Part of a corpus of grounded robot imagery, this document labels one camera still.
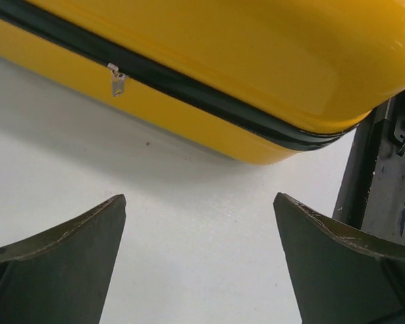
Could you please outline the yellow Pikachu hard-shell suitcase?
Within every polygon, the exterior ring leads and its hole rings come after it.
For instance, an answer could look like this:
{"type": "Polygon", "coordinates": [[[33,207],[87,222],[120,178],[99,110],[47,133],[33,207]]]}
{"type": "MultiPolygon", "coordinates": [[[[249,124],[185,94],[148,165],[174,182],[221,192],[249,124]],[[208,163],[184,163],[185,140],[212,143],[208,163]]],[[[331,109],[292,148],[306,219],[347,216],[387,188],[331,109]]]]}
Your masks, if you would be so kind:
{"type": "Polygon", "coordinates": [[[405,1],[0,1],[0,56],[266,165],[405,89],[405,1]],[[108,63],[127,75],[118,97],[108,63]]]}

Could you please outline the silver zipper pull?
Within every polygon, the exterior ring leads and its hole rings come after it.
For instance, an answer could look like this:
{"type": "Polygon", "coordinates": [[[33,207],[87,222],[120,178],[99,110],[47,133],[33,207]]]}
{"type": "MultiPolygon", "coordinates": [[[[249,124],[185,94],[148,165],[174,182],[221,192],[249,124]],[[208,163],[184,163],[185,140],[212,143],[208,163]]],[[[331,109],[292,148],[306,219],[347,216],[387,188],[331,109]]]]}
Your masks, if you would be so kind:
{"type": "Polygon", "coordinates": [[[107,67],[111,71],[111,92],[113,97],[122,95],[125,91],[127,75],[123,73],[115,64],[108,63],[107,67]]]}

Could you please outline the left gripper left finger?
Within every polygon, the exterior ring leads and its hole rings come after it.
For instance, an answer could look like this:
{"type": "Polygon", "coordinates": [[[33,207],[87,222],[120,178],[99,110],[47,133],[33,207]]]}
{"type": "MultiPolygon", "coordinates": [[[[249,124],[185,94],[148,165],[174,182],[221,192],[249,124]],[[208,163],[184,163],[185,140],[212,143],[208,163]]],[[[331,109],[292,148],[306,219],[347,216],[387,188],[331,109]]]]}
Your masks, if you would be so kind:
{"type": "Polygon", "coordinates": [[[0,247],[0,323],[99,323],[126,222],[124,195],[0,247]]]}

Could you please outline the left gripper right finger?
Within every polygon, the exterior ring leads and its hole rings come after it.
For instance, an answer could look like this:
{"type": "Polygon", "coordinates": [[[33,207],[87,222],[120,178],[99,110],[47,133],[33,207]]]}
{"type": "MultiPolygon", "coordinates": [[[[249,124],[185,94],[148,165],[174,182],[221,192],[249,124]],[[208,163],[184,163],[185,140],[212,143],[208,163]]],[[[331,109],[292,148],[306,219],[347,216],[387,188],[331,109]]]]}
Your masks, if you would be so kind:
{"type": "Polygon", "coordinates": [[[405,246],[284,193],[273,208],[303,323],[405,323],[405,246]]]}

